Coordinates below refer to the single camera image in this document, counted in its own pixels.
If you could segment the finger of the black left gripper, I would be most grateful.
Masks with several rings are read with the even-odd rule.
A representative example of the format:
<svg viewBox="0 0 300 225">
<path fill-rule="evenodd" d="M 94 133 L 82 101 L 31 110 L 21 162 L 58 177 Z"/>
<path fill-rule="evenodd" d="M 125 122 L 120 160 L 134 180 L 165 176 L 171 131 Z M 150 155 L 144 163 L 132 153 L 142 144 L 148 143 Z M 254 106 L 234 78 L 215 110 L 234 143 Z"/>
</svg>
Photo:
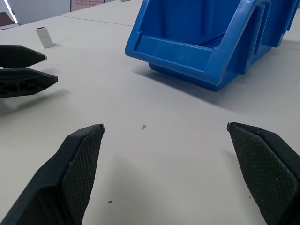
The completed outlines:
<svg viewBox="0 0 300 225">
<path fill-rule="evenodd" d="M 0 68 L 27 68 L 47 60 L 47 56 L 20 45 L 0 45 Z"/>
<path fill-rule="evenodd" d="M 0 98 L 34 95 L 57 82 L 57 76 L 30 68 L 0 69 Z"/>
</svg>

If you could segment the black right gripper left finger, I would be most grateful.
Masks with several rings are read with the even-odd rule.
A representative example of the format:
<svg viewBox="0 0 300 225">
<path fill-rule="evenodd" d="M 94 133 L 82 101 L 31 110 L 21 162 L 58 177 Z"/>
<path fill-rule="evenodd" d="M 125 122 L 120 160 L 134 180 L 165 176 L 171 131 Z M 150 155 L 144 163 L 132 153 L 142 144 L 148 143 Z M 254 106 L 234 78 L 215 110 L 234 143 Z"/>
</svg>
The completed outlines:
<svg viewBox="0 0 300 225">
<path fill-rule="evenodd" d="M 103 124 L 95 124 L 68 135 L 0 225 L 82 225 L 104 132 Z"/>
</svg>

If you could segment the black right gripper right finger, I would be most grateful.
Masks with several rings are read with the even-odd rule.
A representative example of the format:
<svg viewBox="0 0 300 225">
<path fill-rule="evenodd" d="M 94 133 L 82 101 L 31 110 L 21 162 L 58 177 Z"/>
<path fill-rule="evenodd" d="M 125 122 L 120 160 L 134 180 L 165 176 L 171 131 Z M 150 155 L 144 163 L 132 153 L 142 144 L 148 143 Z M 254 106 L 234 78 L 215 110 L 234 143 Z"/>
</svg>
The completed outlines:
<svg viewBox="0 0 300 225">
<path fill-rule="evenodd" d="M 300 225 L 300 156 L 271 131 L 237 122 L 227 131 L 267 225 Z"/>
</svg>

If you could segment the small white block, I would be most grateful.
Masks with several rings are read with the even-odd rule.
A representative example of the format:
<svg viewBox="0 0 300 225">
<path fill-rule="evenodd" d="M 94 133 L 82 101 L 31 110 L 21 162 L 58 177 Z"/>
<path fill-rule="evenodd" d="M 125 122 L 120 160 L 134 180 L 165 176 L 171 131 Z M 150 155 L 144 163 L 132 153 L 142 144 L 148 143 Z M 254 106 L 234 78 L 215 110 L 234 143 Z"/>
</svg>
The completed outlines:
<svg viewBox="0 0 300 225">
<path fill-rule="evenodd" d="M 54 46 L 54 43 L 53 43 L 46 27 L 37 28 L 36 33 L 37 33 L 44 49 Z"/>
</svg>

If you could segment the grey partition panel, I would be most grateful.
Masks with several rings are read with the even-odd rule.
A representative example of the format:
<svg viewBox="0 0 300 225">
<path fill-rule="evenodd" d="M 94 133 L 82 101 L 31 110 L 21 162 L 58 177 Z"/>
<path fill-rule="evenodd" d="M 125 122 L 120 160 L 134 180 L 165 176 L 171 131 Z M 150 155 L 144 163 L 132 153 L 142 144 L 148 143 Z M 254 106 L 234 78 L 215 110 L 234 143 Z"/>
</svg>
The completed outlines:
<svg viewBox="0 0 300 225">
<path fill-rule="evenodd" d="M 4 0 L 13 19 L 20 25 L 70 12 L 71 0 Z"/>
</svg>

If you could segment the brown pegboard panel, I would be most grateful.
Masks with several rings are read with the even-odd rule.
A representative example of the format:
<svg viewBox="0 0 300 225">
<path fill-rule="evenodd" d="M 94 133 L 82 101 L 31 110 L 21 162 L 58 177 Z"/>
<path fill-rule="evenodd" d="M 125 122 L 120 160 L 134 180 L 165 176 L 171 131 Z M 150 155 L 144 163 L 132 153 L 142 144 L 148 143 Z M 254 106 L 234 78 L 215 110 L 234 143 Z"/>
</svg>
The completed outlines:
<svg viewBox="0 0 300 225">
<path fill-rule="evenodd" d="M 115 0 L 70 0 L 70 11 L 77 11 Z"/>
</svg>

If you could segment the blue plastic storage bin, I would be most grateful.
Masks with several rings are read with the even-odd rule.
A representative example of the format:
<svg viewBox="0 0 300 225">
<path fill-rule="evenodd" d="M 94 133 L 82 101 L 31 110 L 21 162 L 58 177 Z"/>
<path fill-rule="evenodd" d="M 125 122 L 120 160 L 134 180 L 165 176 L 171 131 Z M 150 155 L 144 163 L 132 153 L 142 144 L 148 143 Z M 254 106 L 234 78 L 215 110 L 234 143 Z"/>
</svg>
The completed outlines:
<svg viewBox="0 0 300 225">
<path fill-rule="evenodd" d="M 281 44 L 300 0 L 143 0 L 125 54 L 218 91 Z"/>
</svg>

